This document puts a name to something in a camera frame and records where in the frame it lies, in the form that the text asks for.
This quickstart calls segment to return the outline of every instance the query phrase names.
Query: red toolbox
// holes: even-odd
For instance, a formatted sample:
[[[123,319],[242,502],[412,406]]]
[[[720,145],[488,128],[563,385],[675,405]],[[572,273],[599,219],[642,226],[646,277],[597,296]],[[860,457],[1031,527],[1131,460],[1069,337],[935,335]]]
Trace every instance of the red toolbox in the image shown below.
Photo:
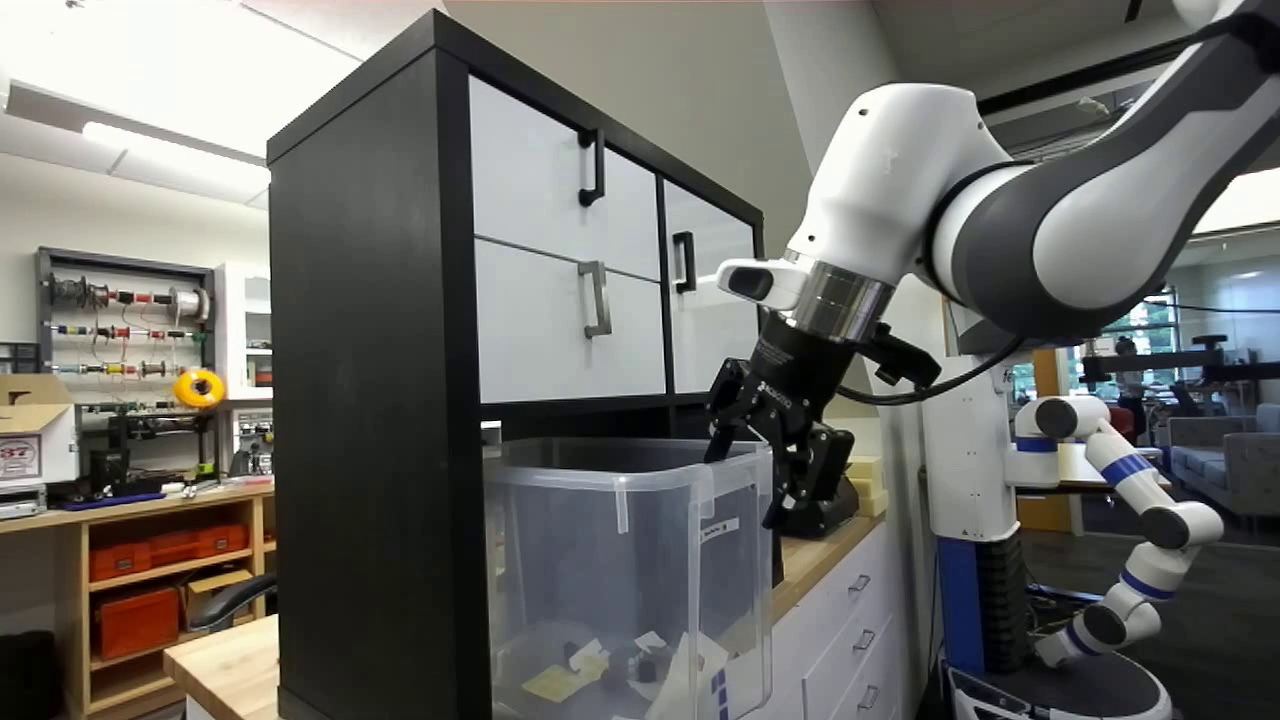
[[[151,546],[145,542],[101,547],[91,550],[88,556],[88,579],[95,583],[151,569]]]
[[[197,557],[212,557],[248,547],[248,528],[244,525],[215,525],[196,533]]]
[[[182,530],[151,538],[151,566],[173,565],[200,557],[200,541],[196,533]]]
[[[97,607],[97,655],[124,657],[178,642],[178,591],[164,588]]]

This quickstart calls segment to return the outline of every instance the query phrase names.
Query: white shelf unit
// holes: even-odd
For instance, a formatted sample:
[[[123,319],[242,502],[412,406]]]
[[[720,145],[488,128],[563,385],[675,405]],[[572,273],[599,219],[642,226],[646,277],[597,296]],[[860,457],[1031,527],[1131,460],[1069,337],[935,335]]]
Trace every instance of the white shelf unit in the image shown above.
[[[271,400],[271,272],[225,263],[214,272],[218,373],[228,400]]]

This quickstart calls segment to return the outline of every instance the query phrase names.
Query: clear plastic bin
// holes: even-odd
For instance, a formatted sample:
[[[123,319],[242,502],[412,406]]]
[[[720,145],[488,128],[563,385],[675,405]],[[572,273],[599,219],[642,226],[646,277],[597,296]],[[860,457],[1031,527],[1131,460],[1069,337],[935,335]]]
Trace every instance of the clear plastic bin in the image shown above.
[[[733,720],[772,692],[764,445],[545,438],[485,460],[494,717]]]

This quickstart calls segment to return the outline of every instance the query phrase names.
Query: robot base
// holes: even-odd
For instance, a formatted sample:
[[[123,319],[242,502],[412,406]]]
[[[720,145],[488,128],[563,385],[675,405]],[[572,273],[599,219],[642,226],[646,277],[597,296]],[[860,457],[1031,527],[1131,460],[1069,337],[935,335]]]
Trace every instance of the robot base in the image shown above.
[[[1142,665],[1121,655],[1069,666],[1028,666],[974,678],[943,664],[956,720],[1171,720],[1174,703]]]

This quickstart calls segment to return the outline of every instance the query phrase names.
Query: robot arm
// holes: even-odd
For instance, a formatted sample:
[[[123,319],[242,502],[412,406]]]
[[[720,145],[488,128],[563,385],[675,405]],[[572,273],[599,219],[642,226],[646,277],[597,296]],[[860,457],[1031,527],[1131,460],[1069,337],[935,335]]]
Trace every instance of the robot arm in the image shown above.
[[[1106,405],[1096,397],[1051,397],[1028,405],[1014,420],[1020,437],[1084,439],[1084,457],[1138,512],[1147,539],[1129,555],[1119,582],[1101,602],[1036,643],[1036,653],[1051,667],[1158,633],[1155,605],[1174,597],[1201,546],[1222,537],[1217,512],[1201,502],[1174,502],[1160,488],[1160,473],[1106,416]]]
[[[855,100],[783,256],[719,269],[722,290],[771,313],[750,360],[726,361],[712,388],[707,460],[746,427],[774,446],[774,511],[829,500],[838,473],[824,473],[852,438],[822,411],[852,357],[891,384],[937,378],[879,323],[909,272],[1015,338],[1048,341],[1094,337],[1160,284],[1208,205],[1280,137],[1280,1],[1176,5],[1210,22],[1201,41],[1110,132],[1048,163],[1011,160],[964,90],[887,85]]]

